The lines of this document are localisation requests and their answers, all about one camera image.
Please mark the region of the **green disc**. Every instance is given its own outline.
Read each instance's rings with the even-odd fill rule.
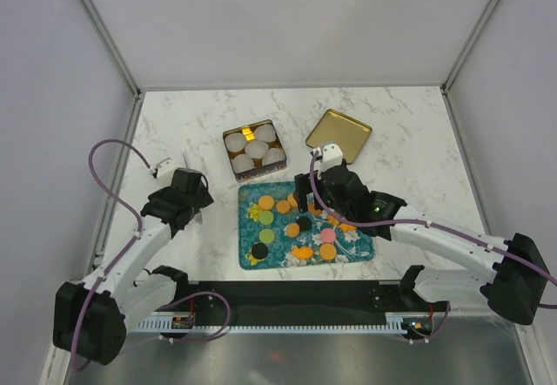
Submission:
[[[259,239],[264,244],[271,244],[275,240],[275,233],[270,228],[266,228],[259,233]]]
[[[261,224],[263,224],[264,226],[270,225],[274,219],[275,219],[275,217],[274,217],[274,215],[272,214],[271,211],[263,211],[259,215],[259,222]]]

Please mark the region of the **white wall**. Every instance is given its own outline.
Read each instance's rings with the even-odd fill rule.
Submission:
[[[441,84],[487,0],[94,0],[142,87]]]
[[[557,0],[503,0],[450,92],[496,233],[557,272]],[[548,285],[545,302],[557,303]],[[557,361],[557,313],[538,312]]]
[[[0,0],[0,24],[0,377],[30,385],[100,211],[89,148],[121,135],[131,94],[77,0]]]

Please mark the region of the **metal tin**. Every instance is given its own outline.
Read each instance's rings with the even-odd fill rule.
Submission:
[[[263,176],[264,174],[269,174],[269,173],[277,172],[277,171],[282,170],[282,169],[286,169],[286,161],[288,160],[288,157],[286,156],[285,148],[282,146],[282,143],[280,142],[279,133],[277,132],[277,128],[275,127],[275,125],[272,123],[272,121],[270,119],[266,119],[264,121],[259,121],[259,122],[256,122],[255,124],[240,126],[239,128],[234,128],[233,130],[223,132],[223,143],[225,142],[225,138],[227,136],[229,136],[230,134],[233,134],[235,132],[240,133],[240,134],[244,134],[246,139],[247,139],[247,142],[249,143],[250,141],[253,141],[255,139],[255,137],[253,136],[253,133],[255,132],[255,130],[258,127],[260,127],[261,125],[265,125],[265,124],[272,125],[272,127],[275,130],[275,134],[277,135],[277,139],[275,139],[271,143],[267,142],[267,144],[269,145],[269,148],[279,148],[280,150],[282,150],[284,152],[285,158],[283,160],[277,161],[276,163],[271,163],[269,165],[263,165],[263,160],[262,159],[253,159],[253,162],[254,162],[254,165],[255,165],[255,167],[253,169],[248,170],[247,172],[236,173],[234,171],[234,167],[232,166],[232,160],[240,154],[245,154],[245,148],[243,150],[239,151],[239,152],[229,152],[228,149],[226,148],[226,145],[225,145],[225,150],[226,150],[226,153],[228,154],[228,160],[230,162],[230,167],[232,169],[232,172],[234,173],[234,177],[236,178],[236,180],[238,182],[245,182],[249,179],[253,179],[253,178],[257,178],[259,176]]]
[[[324,143],[335,143],[342,149],[346,163],[350,164],[356,159],[371,133],[371,126],[342,112],[328,109],[305,139],[305,143],[312,148]]]

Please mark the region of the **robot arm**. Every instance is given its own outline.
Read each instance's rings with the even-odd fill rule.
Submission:
[[[149,196],[149,202],[141,211],[142,232],[134,233],[139,234],[137,241],[113,264],[110,272],[104,275],[107,271],[103,264],[78,284],[65,282],[58,289],[53,331],[55,346],[70,350],[79,311],[87,294],[95,288],[79,333],[77,353],[104,365],[117,356],[130,329],[181,296],[180,289],[188,283],[187,275],[171,267],[158,267],[139,287],[132,287],[132,282],[158,250],[213,202],[202,178],[200,172],[190,169],[174,171],[170,186]],[[104,261],[112,264],[115,256]],[[96,285],[99,278],[103,281]]]
[[[400,282],[404,299],[427,302],[452,301],[458,305],[488,305],[495,313],[519,324],[531,324],[547,281],[533,270],[493,253],[498,247],[547,270],[534,242],[522,234],[512,240],[475,233],[437,219],[409,206],[403,199],[384,192],[369,192],[358,175],[348,170],[338,145],[323,145],[313,151],[320,168],[315,185],[325,204],[356,223],[399,220],[358,229],[367,235],[416,246],[445,257],[466,270],[434,270],[410,267]],[[300,212],[307,210],[307,194],[312,192],[309,173],[295,178]],[[468,239],[477,238],[489,247],[478,247]]]

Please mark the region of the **marble surface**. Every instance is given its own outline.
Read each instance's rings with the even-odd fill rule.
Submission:
[[[238,263],[237,192],[222,133],[270,118],[288,156],[287,169],[253,180],[292,180],[310,163],[305,138],[325,110],[348,114],[373,128],[351,166],[370,189],[394,194],[443,220],[481,231],[480,216],[446,108],[437,87],[149,92],[133,144],[152,164],[172,157],[203,172],[215,204],[203,225],[191,223],[149,263],[186,271],[191,280],[398,279],[410,265],[457,268],[416,247],[376,239],[376,257],[336,263],[245,271]],[[137,209],[160,186],[133,154],[122,196]],[[122,207],[107,244],[127,240],[134,219]]]

